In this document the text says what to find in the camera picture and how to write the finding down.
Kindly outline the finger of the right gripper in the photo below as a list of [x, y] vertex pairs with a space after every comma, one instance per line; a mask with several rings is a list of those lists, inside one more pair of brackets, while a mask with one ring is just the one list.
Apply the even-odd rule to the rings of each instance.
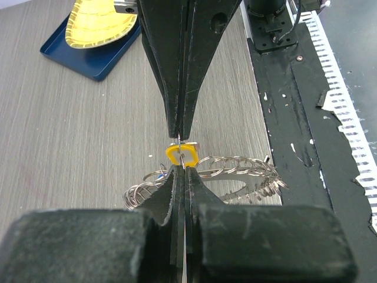
[[181, 84], [181, 138], [188, 139], [197, 99], [220, 40], [240, 1], [189, 1]]
[[183, 138], [187, 1], [138, 1], [143, 47], [163, 98], [168, 135]]

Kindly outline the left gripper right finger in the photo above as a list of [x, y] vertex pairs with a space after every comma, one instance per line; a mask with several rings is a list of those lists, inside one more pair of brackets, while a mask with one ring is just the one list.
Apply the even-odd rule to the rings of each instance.
[[188, 282], [354, 282], [336, 216], [314, 206], [227, 205], [185, 170]]

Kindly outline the yellow key tag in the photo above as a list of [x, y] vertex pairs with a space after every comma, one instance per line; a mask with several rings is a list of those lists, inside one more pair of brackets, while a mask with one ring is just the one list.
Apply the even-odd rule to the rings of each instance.
[[195, 167], [199, 162], [199, 148], [197, 142], [172, 143], [166, 149], [166, 155], [174, 165]]

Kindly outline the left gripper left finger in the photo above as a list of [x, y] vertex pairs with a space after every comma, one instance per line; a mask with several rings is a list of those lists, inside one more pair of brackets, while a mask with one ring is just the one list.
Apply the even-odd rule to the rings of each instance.
[[181, 282], [184, 169], [138, 209], [51, 209], [21, 216], [1, 242], [2, 282]]

